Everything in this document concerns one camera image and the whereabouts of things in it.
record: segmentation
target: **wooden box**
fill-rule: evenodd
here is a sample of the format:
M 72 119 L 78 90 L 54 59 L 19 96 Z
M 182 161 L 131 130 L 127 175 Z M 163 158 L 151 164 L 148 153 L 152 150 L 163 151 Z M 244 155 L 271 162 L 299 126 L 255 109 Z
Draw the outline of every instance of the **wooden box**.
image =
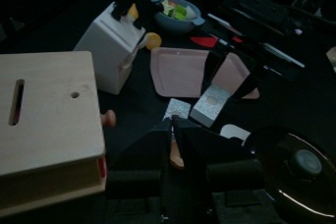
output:
M 0 216 L 106 189 L 92 54 L 0 55 Z

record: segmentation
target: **black surface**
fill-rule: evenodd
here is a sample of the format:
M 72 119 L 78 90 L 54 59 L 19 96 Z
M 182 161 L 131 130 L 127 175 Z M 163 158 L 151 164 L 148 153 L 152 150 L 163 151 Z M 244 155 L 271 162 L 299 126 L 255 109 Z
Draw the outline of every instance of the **black surface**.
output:
M 94 19 L 112 2 L 74 1 L 2 53 L 71 51 Z M 147 25 L 147 31 L 162 35 L 164 47 L 207 50 L 187 36 L 166 34 L 155 24 Z M 188 35 L 199 34 L 196 30 Z M 292 82 L 275 74 L 268 75 L 259 86 L 260 98 L 230 101 L 211 130 L 219 133 L 224 124 L 235 124 L 248 131 L 270 125 L 286 126 L 308 135 L 336 160 L 336 78 L 323 48 L 304 36 L 288 37 L 275 44 L 306 64 L 304 70 Z M 118 154 L 162 122 L 170 101 L 170 97 L 162 97 L 155 91 L 147 49 L 138 53 L 122 93 L 112 95 L 99 91 L 99 99 L 102 112 L 114 109 L 118 114 L 118 126 L 104 129 L 110 165 Z M 187 175 L 168 167 L 166 176 L 163 198 L 128 201 L 106 199 L 100 194 L 3 218 L 0 223 L 159 223 L 158 205 L 162 203 L 167 206 L 168 223 L 198 223 L 191 210 L 192 190 Z

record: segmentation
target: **white box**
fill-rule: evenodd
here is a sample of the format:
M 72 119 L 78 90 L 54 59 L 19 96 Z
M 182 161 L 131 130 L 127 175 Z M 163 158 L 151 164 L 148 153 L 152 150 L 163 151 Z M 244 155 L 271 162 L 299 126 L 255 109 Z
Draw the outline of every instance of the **white box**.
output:
M 191 117 L 211 127 L 230 96 L 228 91 L 212 84 L 194 106 Z
M 95 19 L 74 50 L 92 52 L 98 89 L 119 94 L 146 29 L 134 26 L 128 15 L 116 21 L 111 15 L 114 9 L 115 3 Z

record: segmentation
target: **red object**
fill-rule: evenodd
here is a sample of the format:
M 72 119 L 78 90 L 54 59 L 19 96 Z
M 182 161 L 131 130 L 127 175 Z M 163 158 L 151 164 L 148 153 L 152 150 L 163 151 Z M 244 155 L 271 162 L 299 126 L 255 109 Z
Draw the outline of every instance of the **red object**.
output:
M 242 43 L 242 42 L 243 42 L 243 39 L 240 39 L 240 38 L 236 37 L 236 36 L 232 37 L 232 40 L 234 40 L 235 42 L 238 42 L 238 43 Z
M 218 42 L 215 37 L 191 37 L 191 40 L 203 47 L 215 47 Z

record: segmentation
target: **wooden peg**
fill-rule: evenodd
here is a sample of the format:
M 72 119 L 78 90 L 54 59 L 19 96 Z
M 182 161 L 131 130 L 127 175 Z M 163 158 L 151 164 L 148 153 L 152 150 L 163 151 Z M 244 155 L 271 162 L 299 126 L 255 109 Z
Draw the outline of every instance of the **wooden peg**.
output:
M 116 126 L 118 117 L 114 110 L 108 110 L 106 114 L 100 115 L 102 125 L 114 128 Z

